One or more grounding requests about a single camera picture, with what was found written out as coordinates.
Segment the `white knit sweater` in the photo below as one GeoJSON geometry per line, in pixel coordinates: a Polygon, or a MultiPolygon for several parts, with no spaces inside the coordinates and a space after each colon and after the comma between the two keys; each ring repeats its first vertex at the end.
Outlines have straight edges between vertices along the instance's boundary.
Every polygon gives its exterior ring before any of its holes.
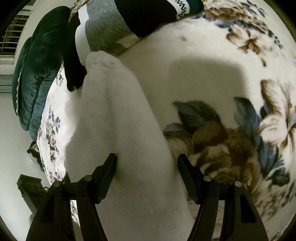
{"type": "Polygon", "coordinates": [[[107,197],[97,211],[109,240],[186,240],[194,219],[168,144],[138,80],[106,52],[86,59],[79,121],[66,149],[78,181],[118,157],[107,197]]]}

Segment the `dark small floor stand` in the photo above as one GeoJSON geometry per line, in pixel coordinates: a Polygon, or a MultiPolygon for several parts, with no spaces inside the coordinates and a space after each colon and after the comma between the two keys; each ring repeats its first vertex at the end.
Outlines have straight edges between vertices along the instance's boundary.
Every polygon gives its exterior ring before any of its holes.
{"type": "Polygon", "coordinates": [[[36,214],[47,193],[41,181],[40,178],[20,174],[16,183],[22,198],[33,214],[36,214]]]}

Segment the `dark green quilted pillow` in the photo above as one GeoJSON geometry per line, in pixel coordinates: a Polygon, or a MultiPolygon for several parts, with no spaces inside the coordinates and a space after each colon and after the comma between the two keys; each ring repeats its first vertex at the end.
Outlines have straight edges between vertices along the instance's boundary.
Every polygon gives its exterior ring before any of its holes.
{"type": "Polygon", "coordinates": [[[49,89],[62,64],[62,47],[70,8],[58,6],[43,16],[18,57],[12,100],[23,130],[37,140],[49,89]]]}

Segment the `window blinds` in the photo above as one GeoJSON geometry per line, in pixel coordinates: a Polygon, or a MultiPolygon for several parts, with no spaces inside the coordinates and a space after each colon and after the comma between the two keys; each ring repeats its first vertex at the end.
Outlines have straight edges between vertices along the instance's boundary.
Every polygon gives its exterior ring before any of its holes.
{"type": "Polygon", "coordinates": [[[14,57],[21,34],[29,16],[16,15],[1,35],[1,56],[14,57]]]}

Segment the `black grey striped folded garment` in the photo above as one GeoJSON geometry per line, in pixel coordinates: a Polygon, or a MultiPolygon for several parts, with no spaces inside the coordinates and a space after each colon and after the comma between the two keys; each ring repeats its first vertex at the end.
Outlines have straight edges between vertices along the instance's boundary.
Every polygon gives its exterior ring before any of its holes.
{"type": "Polygon", "coordinates": [[[177,14],[169,1],[89,1],[85,7],[88,19],[75,13],[66,26],[62,56],[70,92],[83,85],[86,47],[90,52],[106,51],[118,56],[122,50],[118,40],[130,34],[143,38],[175,21],[177,14]]]}

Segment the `dark green patterned folded sweater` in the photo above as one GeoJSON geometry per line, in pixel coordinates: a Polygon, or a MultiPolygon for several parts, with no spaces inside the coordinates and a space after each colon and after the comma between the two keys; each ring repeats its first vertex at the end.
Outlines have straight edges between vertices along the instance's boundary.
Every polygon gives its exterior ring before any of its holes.
{"type": "Polygon", "coordinates": [[[177,20],[185,16],[196,15],[204,9],[201,0],[167,0],[167,2],[175,9],[177,20]]]}

